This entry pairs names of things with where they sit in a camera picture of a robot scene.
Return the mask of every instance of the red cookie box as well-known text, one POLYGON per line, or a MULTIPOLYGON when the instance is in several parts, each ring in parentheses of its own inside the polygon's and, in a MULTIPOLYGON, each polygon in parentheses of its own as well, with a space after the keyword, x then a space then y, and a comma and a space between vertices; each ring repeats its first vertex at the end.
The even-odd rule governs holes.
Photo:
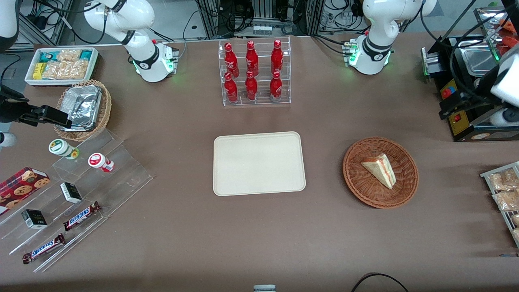
POLYGON ((49 182, 50 179, 46 173, 25 167, 0 183, 0 215, 9 211, 49 182))

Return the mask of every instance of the coca-cola bottle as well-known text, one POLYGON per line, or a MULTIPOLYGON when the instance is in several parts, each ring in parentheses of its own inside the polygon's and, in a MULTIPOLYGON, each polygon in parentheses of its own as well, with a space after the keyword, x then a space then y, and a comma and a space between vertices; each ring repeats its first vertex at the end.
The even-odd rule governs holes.
POLYGON ((234 78, 240 76, 240 70, 238 69, 238 58, 233 52, 233 46, 230 43, 225 43, 225 66, 227 71, 230 72, 234 78))
POLYGON ((245 56, 247 61, 247 70, 251 70, 254 76, 258 76, 260 73, 260 63, 258 61, 258 53, 254 49, 254 42, 247 42, 247 55, 245 56))
POLYGON ((283 51, 281 50, 281 41, 278 39, 274 41, 274 50, 272 50, 272 55, 270 55, 270 62, 272 74, 275 71, 281 72, 283 68, 283 51))
POLYGON ((258 82, 254 78, 254 73, 251 70, 247 71, 247 80, 245 81, 247 89, 247 98, 250 101, 255 101, 258 93, 258 82))
POLYGON ((270 81, 270 100, 272 102, 281 100, 281 86, 283 86, 283 83, 279 79, 279 71, 275 71, 270 81))
POLYGON ((233 77, 229 72, 225 72, 225 93, 227 94, 227 99, 230 103, 238 102, 238 87, 236 87, 236 83, 233 80, 233 77))

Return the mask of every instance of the cookie box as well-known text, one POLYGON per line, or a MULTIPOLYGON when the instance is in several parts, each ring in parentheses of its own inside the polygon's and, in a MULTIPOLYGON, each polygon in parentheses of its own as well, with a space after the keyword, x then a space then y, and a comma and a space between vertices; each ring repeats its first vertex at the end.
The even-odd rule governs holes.
POLYGON ((0 183, 0 215, 50 182, 44 172, 29 167, 0 183))
POLYGON ((27 74, 25 75, 25 82, 32 86, 66 86, 77 84, 80 82, 90 80, 92 73, 94 72, 95 62, 98 57, 98 51, 93 47, 57 47, 57 48, 41 48, 37 49, 34 52, 33 59, 31 64, 29 65, 29 69, 27 70, 27 74), (37 70, 37 65, 40 63, 40 58, 42 54, 56 52, 62 49, 72 49, 72 50, 82 50, 82 51, 91 51, 92 54, 88 60, 87 72, 85 73, 85 77, 83 79, 34 79, 33 73, 34 70, 37 70))

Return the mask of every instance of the woven basket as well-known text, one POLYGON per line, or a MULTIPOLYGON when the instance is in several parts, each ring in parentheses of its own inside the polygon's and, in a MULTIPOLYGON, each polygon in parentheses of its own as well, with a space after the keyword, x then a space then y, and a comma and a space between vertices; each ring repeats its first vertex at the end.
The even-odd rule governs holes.
POLYGON ((343 160, 343 175, 350 190, 366 204, 380 208, 396 208, 407 203, 418 188, 418 169, 411 155, 386 138, 371 137, 354 143, 343 160), (385 187, 361 161, 385 153, 397 179, 393 189, 385 187))
MULTIPOLYGON (((96 80, 88 80, 85 82, 74 84, 70 88, 87 85, 99 86, 103 91, 103 96, 101 97, 101 105, 99 106, 99 114, 96 121, 97 125, 95 126, 94 130, 90 132, 65 132, 58 129, 57 126, 54 126, 54 130, 56 131, 56 133, 58 133, 58 135, 63 139, 82 142, 85 141, 88 137, 92 136, 94 133, 104 129, 106 127, 106 124, 108 124, 108 120, 110 119, 110 110, 112 109, 112 97, 110 96, 110 92, 106 90, 106 87, 101 82, 96 80)), ((58 101, 58 109, 61 107, 61 103, 63 102, 63 97, 65 96, 65 93, 66 90, 61 95, 61 98, 58 101)))

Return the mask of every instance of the red button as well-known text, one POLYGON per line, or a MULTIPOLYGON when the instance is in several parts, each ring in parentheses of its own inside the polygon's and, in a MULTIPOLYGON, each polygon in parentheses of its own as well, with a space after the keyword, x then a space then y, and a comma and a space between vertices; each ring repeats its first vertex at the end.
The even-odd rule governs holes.
POLYGON ((442 91, 442 97, 443 98, 447 98, 451 94, 452 94, 452 91, 450 89, 446 89, 446 90, 442 91))

